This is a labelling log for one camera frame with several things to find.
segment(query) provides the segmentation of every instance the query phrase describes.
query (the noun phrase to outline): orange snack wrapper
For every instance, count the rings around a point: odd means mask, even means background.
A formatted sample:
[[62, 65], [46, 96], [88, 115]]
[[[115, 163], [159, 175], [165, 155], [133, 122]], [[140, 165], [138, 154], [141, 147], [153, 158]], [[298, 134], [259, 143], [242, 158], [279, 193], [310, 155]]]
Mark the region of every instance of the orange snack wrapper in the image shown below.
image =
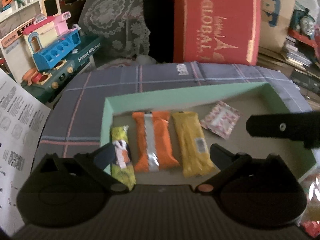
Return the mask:
[[[132, 113], [132, 117], [137, 123], [139, 150], [139, 161], [135, 165], [134, 170], [137, 172], [148, 172], [180, 166], [179, 162], [172, 155], [168, 130], [169, 111], [155, 111], [152, 112], [152, 115], [134, 112]], [[145, 122], [146, 117], [150, 118], [150, 123]]]

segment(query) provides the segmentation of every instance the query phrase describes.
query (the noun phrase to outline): red cardboard box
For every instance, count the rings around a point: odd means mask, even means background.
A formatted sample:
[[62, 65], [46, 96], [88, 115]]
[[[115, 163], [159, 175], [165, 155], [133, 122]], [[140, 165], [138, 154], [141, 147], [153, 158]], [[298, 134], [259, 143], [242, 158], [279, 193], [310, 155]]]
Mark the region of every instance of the red cardboard box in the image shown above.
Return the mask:
[[260, 0], [174, 0], [174, 62], [257, 63]]

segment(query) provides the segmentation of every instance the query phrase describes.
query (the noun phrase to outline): tray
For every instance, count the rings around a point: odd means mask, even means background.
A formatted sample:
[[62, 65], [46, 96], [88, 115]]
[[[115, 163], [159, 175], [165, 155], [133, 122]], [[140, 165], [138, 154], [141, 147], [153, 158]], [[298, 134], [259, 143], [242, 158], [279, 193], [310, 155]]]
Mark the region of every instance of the tray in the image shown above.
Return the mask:
[[[106, 98], [100, 144], [104, 145], [110, 141], [110, 127], [129, 125], [129, 146], [135, 164], [138, 160], [138, 152], [136, 126], [131, 117], [132, 112], [195, 111], [199, 119], [202, 119], [217, 100], [222, 100], [239, 110], [241, 117], [228, 140], [203, 129], [208, 147], [212, 143], [218, 143], [232, 153], [246, 152], [253, 158], [266, 158], [270, 153], [280, 155], [296, 179], [303, 178], [316, 165], [312, 151], [304, 149], [302, 142], [276, 138], [252, 138], [246, 131], [246, 121], [253, 114], [289, 112], [281, 98], [267, 82], [159, 90]], [[169, 131], [173, 155], [182, 165], [172, 118], [169, 121]], [[168, 171], [136, 173], [136, 179], [138, 184], [196, 186], [213, 175], [186, 179], [182, 175], [182, 168], [176, 168]]]

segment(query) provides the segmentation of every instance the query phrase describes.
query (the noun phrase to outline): toy stove knob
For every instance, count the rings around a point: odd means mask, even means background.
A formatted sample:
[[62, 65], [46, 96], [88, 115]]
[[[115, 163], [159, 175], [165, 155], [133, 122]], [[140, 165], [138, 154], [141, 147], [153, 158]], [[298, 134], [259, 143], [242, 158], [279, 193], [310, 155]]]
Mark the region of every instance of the toy stove knob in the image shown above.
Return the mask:
[[73, 72], [73, 67], [72, 67], [72, 65], [67, 68], [67, 72], [70, 73], [70, 74]]
[[51, 87], [52, 87], [53, 89], [57, 89], [57, 88], [59, 87], [58, 82], [53, 82], [53, 83], [51, 84]]

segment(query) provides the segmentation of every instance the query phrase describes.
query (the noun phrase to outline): lace curtain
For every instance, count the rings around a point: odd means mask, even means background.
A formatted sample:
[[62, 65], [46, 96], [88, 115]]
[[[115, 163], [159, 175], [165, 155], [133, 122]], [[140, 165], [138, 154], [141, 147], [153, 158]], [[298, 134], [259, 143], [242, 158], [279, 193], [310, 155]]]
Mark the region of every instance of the lace curtain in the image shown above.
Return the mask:
[[143, 0], [87, 0], [79, 25], [86, 34], [103, 36], [96, 56], [104, 63], [149, 53], [149, 34], [143, 17]]

